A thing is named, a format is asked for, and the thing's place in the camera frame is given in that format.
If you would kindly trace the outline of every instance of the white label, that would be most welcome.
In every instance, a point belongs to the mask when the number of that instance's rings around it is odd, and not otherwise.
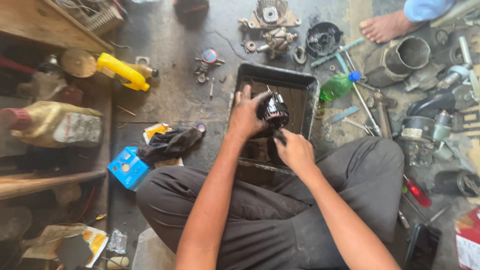
[[[480,270],[480,244],[460,235],[456,236],[458,262],[473,270]]]
[[[53,138],[61,143],[80,141],[97,143],[100,140],[101,131],[100,117],[69,112],[57,126]]]
[[[404,128],[402,130],[402,136],[404,137],[413,137],[421,138],[422,130],[418,128]]]

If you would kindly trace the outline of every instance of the blue cardboard box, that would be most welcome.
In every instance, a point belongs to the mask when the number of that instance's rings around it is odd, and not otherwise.
[[[107,167],[126,188],[133,191],[150,172],[147,164],[137,157],[136,151],[136,147],[125,147]]]

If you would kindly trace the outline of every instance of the red bottle cap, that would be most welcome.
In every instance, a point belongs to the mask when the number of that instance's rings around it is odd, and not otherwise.
[[[24,109],[7,108],[0,110],[0,119],[9,119],[9,129],[24,130],[32,123],[32,118]]]

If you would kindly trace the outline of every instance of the green plastic bottle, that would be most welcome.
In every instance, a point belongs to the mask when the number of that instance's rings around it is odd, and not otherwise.
[[[350,74],[337,74],[320,88],[320,98],[325,101],[341,98],[350,92],[353,87],[353,82],[360,80],[360,78],[361,74],[358,71]]]

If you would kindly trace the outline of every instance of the black phone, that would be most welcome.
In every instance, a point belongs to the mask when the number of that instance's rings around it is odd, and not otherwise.
[[[440,230],[415,224],[403,269],[431,270],[441,237]]]

